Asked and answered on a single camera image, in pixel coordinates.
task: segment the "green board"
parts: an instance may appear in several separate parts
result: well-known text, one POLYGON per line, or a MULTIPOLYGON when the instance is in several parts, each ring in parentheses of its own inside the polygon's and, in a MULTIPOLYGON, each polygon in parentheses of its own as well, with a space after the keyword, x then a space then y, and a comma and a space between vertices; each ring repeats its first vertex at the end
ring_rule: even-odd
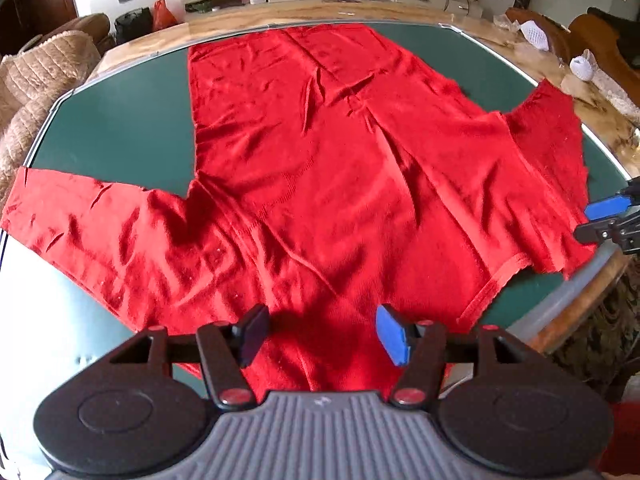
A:
MULTIPOLYGON (((533 88, 453 30, 400 23, 371 27, 454 79, 485 110, 511 110, 533 88)), ((186 54, 182 49, 141 63, 64 101, 32 166, 185 196, 194 167, 186 54)), ((624 186, 624 178, 587 137, 584 158, 592 200, 624 186)), ((500 293, 482 322, 507 327, 560 283, 559 275, 524 270, 500 293)))

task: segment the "red garment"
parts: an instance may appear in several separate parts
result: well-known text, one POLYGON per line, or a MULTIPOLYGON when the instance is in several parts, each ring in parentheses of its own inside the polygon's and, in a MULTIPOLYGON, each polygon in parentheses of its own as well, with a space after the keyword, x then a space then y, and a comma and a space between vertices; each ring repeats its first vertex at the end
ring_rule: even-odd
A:
POLYGON ((485 113, 364 25, 248 34, 189 54, 196 171, 160 190, 21 169, 1 227, 134 330, 192 332, 261 301, 266 389, 387 392, 389 302, 467 331, 516 272, 593 248, 572 99, 543 82, 485 113))

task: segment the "table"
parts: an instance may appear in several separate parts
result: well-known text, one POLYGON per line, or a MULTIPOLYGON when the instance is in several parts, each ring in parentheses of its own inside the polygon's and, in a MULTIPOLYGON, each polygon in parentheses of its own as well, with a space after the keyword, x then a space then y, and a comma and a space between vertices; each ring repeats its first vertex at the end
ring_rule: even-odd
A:
MULTIPOLYGON (((526 52, 522 42, 479 20, 369 2, 271 4, 270 17, 265 9, 203 18, 111 51, 86 85, 55 105, 27 165, 185 195, 193 170, 193 127, 184 46, 221 31, 242 34, 247 28, 264 27, 269 20, 282 25, 346 16, 341 19, 367 22, 455 79, 486 110, 512 109, 530 93, 535 79, 548 75, 558 84, 565 70, 550 55, 536 58, 535 63, 518 62, 519 68, 506 63, 495 53, 517 61, 526 52)), ((638 169, 628 123, 597 94, 592 98, 597 112, 580 102, 576 110, 585 123, 601 126, 604 133, 600 140, 585 128, 588 185, 591 199, 597 200, 622 187, 638 169), (628 140, 628 145, 620 139, 628 140), (605 145, 615 142, 617 158, 605 145)), ((29 423, 40 400, 130 332, 62 273, 6 234, 0 239, 0 251, 0 354, 20 351, 19 360, 2 362, 3 382, 12 386, 2 391, 0 404, 12 409, 0 411, 0 431, 18 464, 42 463, 29 423)), ((559 275, 537 276, 525 270, 511 280, 481 322, 509 327, 536 349, 551 351, 587 316, 625 263, 611 244, 602 246, 568 282, 559 275)), ((194 377, 182 370, 176 370, 176 377, 204 394, 194 377)))

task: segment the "orange bag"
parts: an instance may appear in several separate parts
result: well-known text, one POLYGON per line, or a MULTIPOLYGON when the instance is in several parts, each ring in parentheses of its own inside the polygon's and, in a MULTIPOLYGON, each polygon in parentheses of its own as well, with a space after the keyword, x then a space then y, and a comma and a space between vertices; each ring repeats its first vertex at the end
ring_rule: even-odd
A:
POLYGON ((177 24, 178 20, 176 20, 171 11, 166 8, 165 0, 156 1, 154 4, 154 32, 173 27, 177 24))

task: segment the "blue pad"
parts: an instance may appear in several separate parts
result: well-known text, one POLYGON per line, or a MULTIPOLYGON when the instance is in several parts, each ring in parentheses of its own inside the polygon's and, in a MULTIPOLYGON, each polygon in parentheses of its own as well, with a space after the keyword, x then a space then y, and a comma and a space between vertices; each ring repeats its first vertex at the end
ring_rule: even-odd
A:
POLYGON ((617 195, 589 204, 584 209, 584 214, 590 221, 593 221, 607 216, 618 215, 625 212, 629 207, 631 207, 631 199, 625 195, 617 195))
POLYGON ((393 364, 408 364, 411 349, 406 340, 404 327, 382 305, 379 305, 376 311, 376 333, 393 364))

